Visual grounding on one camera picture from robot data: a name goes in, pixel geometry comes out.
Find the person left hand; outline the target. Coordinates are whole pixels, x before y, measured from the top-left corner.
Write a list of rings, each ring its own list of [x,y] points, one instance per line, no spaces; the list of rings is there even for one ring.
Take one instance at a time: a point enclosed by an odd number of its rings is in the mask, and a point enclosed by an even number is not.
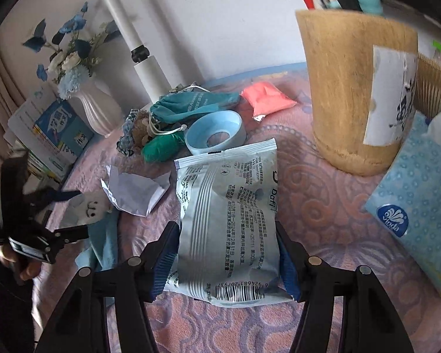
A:
[[[19,262],[20,257],[23,255],[17,254],[10,245],[0,245],[0,262],[3,266],[18,272],[21,281],[37,277],[40,274],[42,262],[31,259],[28,264],[23,264]]]

